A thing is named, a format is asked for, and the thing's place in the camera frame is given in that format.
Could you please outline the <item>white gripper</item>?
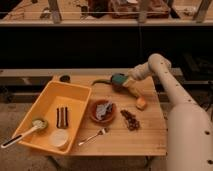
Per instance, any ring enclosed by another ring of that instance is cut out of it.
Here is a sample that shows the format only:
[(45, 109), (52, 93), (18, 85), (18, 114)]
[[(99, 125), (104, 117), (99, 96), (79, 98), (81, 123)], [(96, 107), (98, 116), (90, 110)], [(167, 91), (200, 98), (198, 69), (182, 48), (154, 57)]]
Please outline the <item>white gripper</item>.
[(128, 71), (128, 75), (137, 81), (146, 79), (150, 74), (147, 63), (139, 64)]

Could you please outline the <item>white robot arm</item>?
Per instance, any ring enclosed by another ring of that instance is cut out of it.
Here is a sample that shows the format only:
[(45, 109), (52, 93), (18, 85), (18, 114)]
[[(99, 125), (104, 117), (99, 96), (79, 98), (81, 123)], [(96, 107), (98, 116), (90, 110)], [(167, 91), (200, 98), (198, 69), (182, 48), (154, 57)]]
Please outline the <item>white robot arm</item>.
[(137, 81), (157, 76), (172, 104), (167, 121), (167, 171), (213, 171), (213, 123), (171, 74), (170, 67), (166, 58), (154, 53), (128, 75)]

